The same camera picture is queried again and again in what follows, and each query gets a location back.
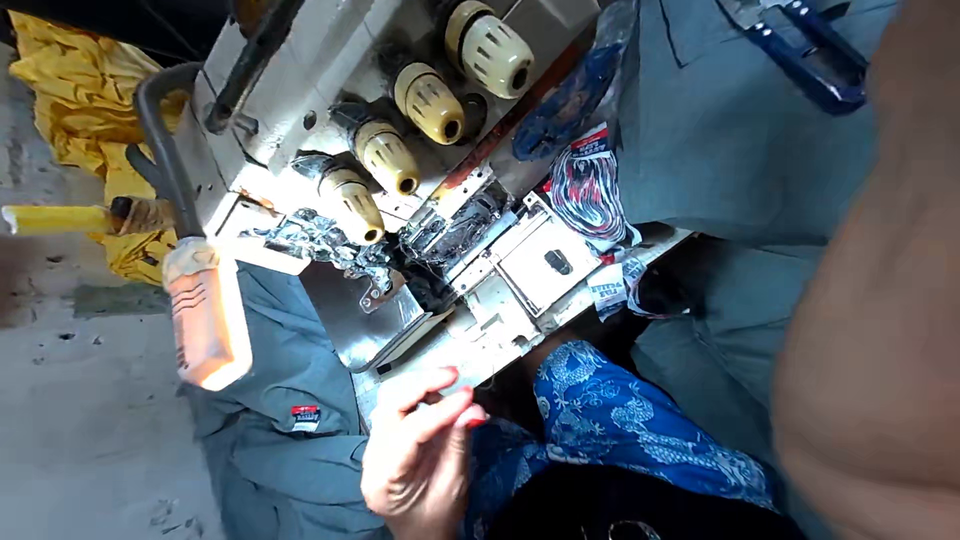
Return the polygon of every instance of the black cable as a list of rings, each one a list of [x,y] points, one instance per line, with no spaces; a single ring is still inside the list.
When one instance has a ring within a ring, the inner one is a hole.
[[[177,42],[180,43],[180,45],[183,45],[183,47],[187,51],[189,51],[191,55],[193,55],[193,59],[191,60],[199,60],[199,61],[204,60],[204,56],[202,56],[197,51],[197,49],[193,48],[193,45],[191,45],[190,42],[187,41],[186,38],[183,37],[183,35],[181,35],[180,32],[177,31],[177,28],[174,25],[170,24],[170,21],[168,21],[166,17],[164,17],[163,15],[158,13],[156,10],[154,10],[154,7],[150,5],[149,0],[138,0],[138,2],[140,6],[142,6],[147,13],[149,13],[154,19],[156,19],[156,22],[160,23],[160,26],[166,29],[166,31],[169,32],[174,37],[174,39],[176,39]]]

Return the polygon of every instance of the sewing machine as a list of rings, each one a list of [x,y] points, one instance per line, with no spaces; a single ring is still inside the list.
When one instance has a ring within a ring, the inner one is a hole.
[[[576,64],[598,13],[276,0],[224,27],[174,134],[204,231],[300,275],[365,416],[392,373],[452,363],[477,383],[592,305],[600,259],[532,191],[550,160],[518,163],[500,143]]]

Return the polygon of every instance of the metal bracket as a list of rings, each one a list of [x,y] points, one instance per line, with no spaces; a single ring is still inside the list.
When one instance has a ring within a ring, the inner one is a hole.
[[[390,271],[390,286],[387,290],[380,290],[371,281],[367,292],[360,298],[360,309],[367,314],[373,313],[378,307],[393,298],[396,292],[406,283],[403,274],[400,274],[397,270]]]

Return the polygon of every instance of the red label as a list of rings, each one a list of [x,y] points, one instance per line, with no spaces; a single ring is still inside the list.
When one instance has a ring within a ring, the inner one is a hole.
[[[588,136],[586,136],[586,137],[584,137],[584,138],[582,138],[582,139],[580,139],[580,140],[575,140],[575,141],[573,141],[573,142],[570,144],[570,148],[573,149],[573,150],[576,150],[576,149],[578,149],[578,148],[583,148],[584,146],[587,146],[587,145],[590,144],[591,142],[596,142],[596,141],[600,140],[601,138],[606,137],[606,136],[607,136],[607,132],[608,132],[608,129],[607,129],[607,128],[604,128],[604,129],[600,130],[599,132],[597,132],[597,133],[595,133],[595,134],[593,134],[593,135],[588,135]]]

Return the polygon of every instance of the scissors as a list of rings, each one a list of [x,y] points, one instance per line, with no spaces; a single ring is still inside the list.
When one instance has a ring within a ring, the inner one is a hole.
[[[869,62],[803,0],[717,0],[720,8],[756,46],[822,110],[850,114],[867,102]],[[764,19],[779,9],[813,49],[791,45]],[[823,53],[823,62],[811,59]]]

